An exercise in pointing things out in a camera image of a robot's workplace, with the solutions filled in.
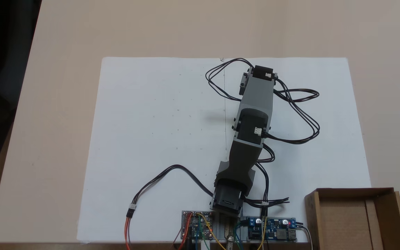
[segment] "cardboard box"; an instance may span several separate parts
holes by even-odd
[[[316,189],[305,197],[314,250],[400,250],[393,188]]]

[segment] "white sheet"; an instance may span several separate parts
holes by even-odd
[[[270,209],[269,215],[306,222],[303,198],[315,188],[370,187],[346,59],[249,60],[274,68],[290,88],[308,87],[321,94],[299,104],[322,127],[316,139],[303,145],[268,142],[276,152],[276,161],[264,165],[270,175],[269,196],[289,196],[291,200]],[[172,164],[186,166],[214,190],[219,162],[227,159],[238,108],[238,102],[225,102],[211,90],[204,77],[220,63],[219,59],[103,59],[78,240],[124,242],[124,220],[133,196]],[[215,83],[238,95],[238,83],[246,69],[242,63],[233,63]],[[283,138],[311,133],[287,102],[274,97],[273,107],[270,133]],[[251,198],[261,198],[264,183],[257,171]],[[208,210],[209,201],[184,172],[169,173],[140,197],[131,222],[132,241],[172,241],[180,229],[181,210]],[[245,215],[259,213],[244,207]],[[149,234],[149,226],[160,223],[164,229]],[[304,234],[298,238],[306,241]]]

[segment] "blue circuit board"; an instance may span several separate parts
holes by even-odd
[[[262,240],[265,218],[247,217],[247,219],[249,220],[248,240]],[[295,242],[297,240],[295,229],[295,218],[268,217],[264,240]]]

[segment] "circuit board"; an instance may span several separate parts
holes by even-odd
[[[201,213],[206,218],[206,220],[209,222],[211,229],[212,229],[214,212],[211,212],[211,211],[182,211],[181,212],[181,227],[182,228],[181,228],[180,238],[183,239],[183,237],[184,237],[184,231],[186,230],[186,228],[185,228],[186,220],[189,217],[190,213],[193,213],[191,220],[189,222],[189,226],[192,227],[192,237],[193,238],[199,237],[201,239],[201,237],[202,237],[201,234],[203,234],[205,239],[208,239],[208,240],[212,239],[213,236],[210,233],[208,227],[206,226],[205,220],[203,218],[199,219],[199,216],[195,215],[196,213]]]
[[[247,217],[247,219],[249,220],[248,240],[262,240],[265,219],[262,220],[259,217]],[[295,242],[297,240],[295,228],[295,218],[268,217],[264,240]]]

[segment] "gray robot arm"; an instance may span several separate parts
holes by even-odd
[[[234,139],[229,161],[221,161],[214,182],[215,191],[211,209],[232,216],[239,216],[243,196],[249,194],[255,171],[251,168],[262,152],[262,131],[268,133],[273,113],[273,69],[250,67],[240,82],[243,95],[235,119]]]

